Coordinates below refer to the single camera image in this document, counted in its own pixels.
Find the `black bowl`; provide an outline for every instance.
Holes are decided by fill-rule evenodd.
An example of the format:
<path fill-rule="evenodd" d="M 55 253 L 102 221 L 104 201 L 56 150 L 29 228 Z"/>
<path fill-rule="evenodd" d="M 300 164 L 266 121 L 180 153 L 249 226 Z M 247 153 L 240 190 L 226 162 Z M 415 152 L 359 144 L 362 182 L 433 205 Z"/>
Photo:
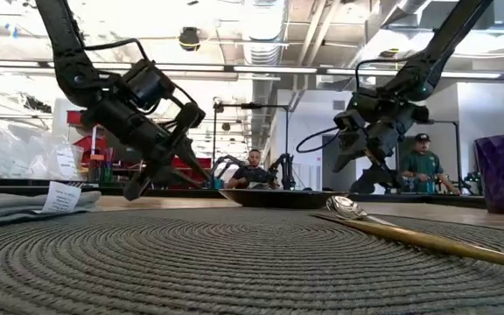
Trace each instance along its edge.
<path fill-rule="evenodd" d="M 256 189 L 220 189 L 228 200 L 244 207 L 285 209 L 320 209 L 332 196 L 347 196 L 347 192 L 314 192 Z"/>

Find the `table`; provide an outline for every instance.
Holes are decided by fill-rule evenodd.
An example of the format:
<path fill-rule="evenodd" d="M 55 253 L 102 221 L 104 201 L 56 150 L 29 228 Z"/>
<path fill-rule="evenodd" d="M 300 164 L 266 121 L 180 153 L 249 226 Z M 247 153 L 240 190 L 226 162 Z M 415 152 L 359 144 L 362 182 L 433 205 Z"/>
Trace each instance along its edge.
<path fill-rule="evenodd" d="M 504 229 L 504 214 L 491 214 L 482 209 L 388 202 L 361 202 L 360 204 L 371 214 L 398 215 L 416 219 Z M 104 196 L 99 200 L 98 206 L 105 211 L 119 211 L 130 209 L 238 207 L 239 205 L 225 199 L 143 197 L 134 201 L 127 201 L 120 196 Z"/>

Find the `fluorescent light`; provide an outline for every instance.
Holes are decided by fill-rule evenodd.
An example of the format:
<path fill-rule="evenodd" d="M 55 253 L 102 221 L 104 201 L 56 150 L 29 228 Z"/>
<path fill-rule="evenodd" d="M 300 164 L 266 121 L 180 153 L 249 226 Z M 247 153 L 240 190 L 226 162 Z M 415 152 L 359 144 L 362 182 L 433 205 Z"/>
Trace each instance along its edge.
<path fill-rule="evenodd" d="M 239 73 L 272 73 L 272 74 L 315 74 L 317 68 L 290 66 L 234 66 Z"/>
<path fill-rule="evenodd" d="M 36 61 L 0 60 L 0 67 L 40 67 Z"/>
<path fill-rule="evenodd" d="M 266 76 L 247 76 L 239 75 L 238 80 L 252 80 L 252 81 L 280 81 L 279 77 L 266 77 Z"/>
<path fill-rule="evenodd" d="M 129 63 L 94 62 L 93 65 L 97 69 L 119 69 L 119 70 L 131 69 L 131 64 Z"/>
<path fill-rule="evenodd" d="M 14 74 L 54 74 L 53 68 L 43 67 L 6 67 L 0 66 L 0 73 Z"/>
<path fill-rule="evenodd" d="M 335 75 L 355 75 L 355 70 L 353 69 L 327 69 L 327 74 Z"/>
<path fill-rule="evenodd" d="M 442 78 L 457 78 L 457 79 L 499 79 L 501 73 L 469 73 L 469 72 L 443 72 Z"/>
<path fill-rule="evenodd" d="M 163 71 L 209 71 L 209 72 L 222 72 L 225 70 L 224 66 L 209 66 L 209 65 L 169 65 L 169 64 L 156 64 L 155 67 Z"/>
<path fill-rule="evenodd" d="M 394 76 L 397 73 L 396 70 L 359 70 L 359 75 L 363 76 Z"/>

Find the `folded napkin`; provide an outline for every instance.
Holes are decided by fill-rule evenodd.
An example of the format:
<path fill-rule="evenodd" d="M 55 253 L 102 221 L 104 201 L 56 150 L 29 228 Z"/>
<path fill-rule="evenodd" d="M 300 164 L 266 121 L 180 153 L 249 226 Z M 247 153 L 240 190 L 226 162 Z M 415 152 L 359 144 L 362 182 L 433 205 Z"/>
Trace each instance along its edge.
<path fill-rule="evenodd" d="M 72 212 L 39 213 L 46 203 L 47 195 L 25 197 L 0 193 L 0 225 L 15 221 L 28 221 L 57 215 L 96 211 L 98 210 L 96 201 L 100 197 L 100 192 L 82 192 Z"/>

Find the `man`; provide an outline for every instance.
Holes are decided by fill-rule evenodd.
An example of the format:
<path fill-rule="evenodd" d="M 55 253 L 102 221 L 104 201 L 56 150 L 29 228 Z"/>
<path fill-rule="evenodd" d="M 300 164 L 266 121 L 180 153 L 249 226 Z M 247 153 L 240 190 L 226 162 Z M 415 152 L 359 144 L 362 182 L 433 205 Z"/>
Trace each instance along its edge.
<path fill-rule="evenodd" d="M 268 182 L 268 173 L 260 167 L 260 151 L 253 149 L 248 153 L 248 165 L 239 168 L 228 181 L 227 188 L 249 188 L 250 184 L 265 184 L 277 188 L 273 181 Z"/>
<path fill-rule="evenodd" d="M 456 188 L 446 177 L 438 156 L 429 150 L 431 139 L 421 133 L 416 136 L 414 150 L 402 161 L 402 176 L 415 180 L 416 192 L 434 193 L 435 177 L 438 177 L 449 192 L 459 195 Z"/>

